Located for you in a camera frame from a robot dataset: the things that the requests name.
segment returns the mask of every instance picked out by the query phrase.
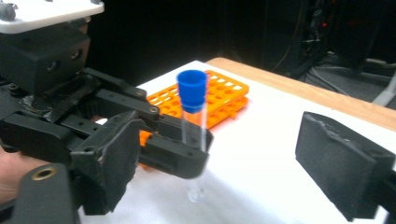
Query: wooden table edge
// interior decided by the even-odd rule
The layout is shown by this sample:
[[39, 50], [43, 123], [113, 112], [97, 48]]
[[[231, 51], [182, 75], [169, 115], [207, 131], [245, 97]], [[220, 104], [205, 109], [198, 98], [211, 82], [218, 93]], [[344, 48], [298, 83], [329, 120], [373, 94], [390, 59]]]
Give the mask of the wooden table edge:
[[294, 94], [316, 104], [327, 106], [358, 119], [363, 119], [383, 128], [396, 131], [396, 110], [345, 96], [337, 92], [327, 91], [226, 58], [214, 58], [206, 63], [240, 77], [257, 81], [263, 85]]

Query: cable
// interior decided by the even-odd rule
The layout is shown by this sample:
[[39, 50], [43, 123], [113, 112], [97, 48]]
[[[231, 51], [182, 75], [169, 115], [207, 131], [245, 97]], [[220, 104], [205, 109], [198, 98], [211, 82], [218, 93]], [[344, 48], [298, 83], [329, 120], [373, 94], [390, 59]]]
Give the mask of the cable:
[[[315, 66], [316, 69], [342, 69], [342, 70], [348, 70], [350, 71], [350, 68], [346, 67], [341, 67], [341, 66]], [[370, 77], [370, 78], [376, 78], [381, 81], [390, 81], [392, 77], [387, 77], [387, 76], [381, 76], [378, 74], [372, 74], [372, 73], [366, 73], [366, 72], [361, 72], [361, 75], [363, 77]]]
[[344, 95], [350, 96], [346, 91], [344, 91], [343, 89], [341, 89], [341, 88], [337, 87], [336, 85], [332, 84], [332, 83], [331, 83], [330, 81], [328, 81], [326, 78], [322, 77], [322, 76], [317, 72], [317, 70], [316, 70], [314, 67], [311, 68], [311, 71], [312, 71], [314, 74], [308, 72], [308, 73], [306, 73], [306, 75], [310, 75], [311, 77], [315, 77], [315, 78], [317, 78], [318, 80], [320, 80], [320, 81], [322, 81], [323, 83], [325, 83], [326, 85], [328, 85], [329, 87], [331, 87], [333, 90], [335, 90], [335, 91], [337, 91], [337, 92], [339, 92], [339, 93], [342, 93], [342, 94], [344, 94]]
[[294, 33], [291, 37], [291, 43], [288, 46], [288, 49], [286, 50], [285, 54], [283, 55], [282, 59], [280, 59], [280, 61], [271, 69], [271, 72], [274, 72], [282, 63], [283, 61], [285, 61], [286, 57], [288, 56], [290, 49], [291, 49], [291, 45], [293, 45], [292, 41], [294, 40], [294, 38], [297, 36], [297, 32], [298, 32], [298, 28], [300, 26], [301, 23], [301, 17], [303, 15], [303, 1], [300, 2], [300, 10], [298, 13], [298, 19], [297, 19], [297, 24], [294, 28]]

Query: metal bolt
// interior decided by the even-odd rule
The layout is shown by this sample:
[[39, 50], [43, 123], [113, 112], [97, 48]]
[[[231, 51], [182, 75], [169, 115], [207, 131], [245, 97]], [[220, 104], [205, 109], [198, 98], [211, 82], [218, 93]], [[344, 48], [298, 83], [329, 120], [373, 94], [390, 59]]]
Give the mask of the metal bolt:
[[39, 170], [37, 172], [35, 172], [32, 176], [33, 180], [43, 180], [43, 179], [47, 179], [53, 175], [56, 174], [56, 168], [54, 167], [46, 167], [42, 170]]

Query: test tube rack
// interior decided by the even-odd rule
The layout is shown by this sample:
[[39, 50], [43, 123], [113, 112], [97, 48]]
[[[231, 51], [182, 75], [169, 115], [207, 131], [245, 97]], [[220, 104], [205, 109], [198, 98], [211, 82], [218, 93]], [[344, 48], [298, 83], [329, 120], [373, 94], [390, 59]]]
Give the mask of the test tube rack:
[[[210, 129], [227, 118], [234, 119], [237, 112], [248, 104], [248, 85], [212, 70], [205, 73], [208, 75], [206, 128]], [[148, 102], [158, 106], [161, 114], [181, 118], [177, 84], [150, 95]], [[141, 132], [141, 145], [144, 145], [149, 135], [150, 133]]]

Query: robotic arm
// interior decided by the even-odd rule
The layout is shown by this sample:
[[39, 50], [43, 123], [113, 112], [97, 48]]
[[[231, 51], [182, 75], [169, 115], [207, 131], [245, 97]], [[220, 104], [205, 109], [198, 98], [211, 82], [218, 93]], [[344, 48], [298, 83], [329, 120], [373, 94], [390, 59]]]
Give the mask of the robotic arm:
[[[22, 3], [32, 4], [14, 4], [16, 19], [0, 23], [0, 143], [52, 163], [24, 177], [17, 200], [0, 207], [1, 221], [76, 223], [80, 206], [106, 214], [138, 163], [182, 178], [203, 171], [210, 132], [206, 152], [186, 146], [180, 119], [161, 115], [144, 90], [85, 68], [90, 38], [80, 18], [103, 11], [103, 3], [84, 2], [80, 12], [32, 26], [19, 19]], [[97, 124], [95, 116], [108, 121]], [[150, 133], [144, 144], [142, 131]]]

